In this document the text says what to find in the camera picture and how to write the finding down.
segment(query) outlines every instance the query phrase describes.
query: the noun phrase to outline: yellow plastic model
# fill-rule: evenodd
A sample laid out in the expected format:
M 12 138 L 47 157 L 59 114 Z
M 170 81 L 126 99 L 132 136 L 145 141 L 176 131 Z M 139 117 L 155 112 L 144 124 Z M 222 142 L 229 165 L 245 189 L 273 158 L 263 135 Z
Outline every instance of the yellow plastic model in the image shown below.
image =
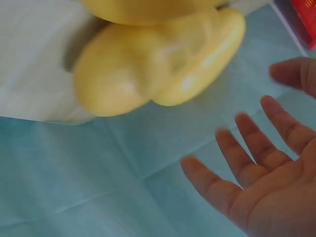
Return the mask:
M 148 25 L 191 15 L 227 0 L 81 0 L 94 15 L 114 23 Z
M 77 61 L 78 100 L 103 117 L 128 113 L 150 100 L 184 103 L 219 76 L 244 33 L 244 17 L 232 8 L 210 8 L 155 26 L 111 24 Z

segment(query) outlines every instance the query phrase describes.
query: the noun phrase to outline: red box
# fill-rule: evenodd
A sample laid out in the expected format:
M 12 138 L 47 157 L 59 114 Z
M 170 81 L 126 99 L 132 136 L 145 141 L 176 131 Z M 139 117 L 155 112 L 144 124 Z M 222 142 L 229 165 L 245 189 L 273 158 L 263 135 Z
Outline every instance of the red box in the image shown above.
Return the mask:
M 292 0 L 293 6 L 311 35 L 309 48 L 316 47 L 316 0 Z

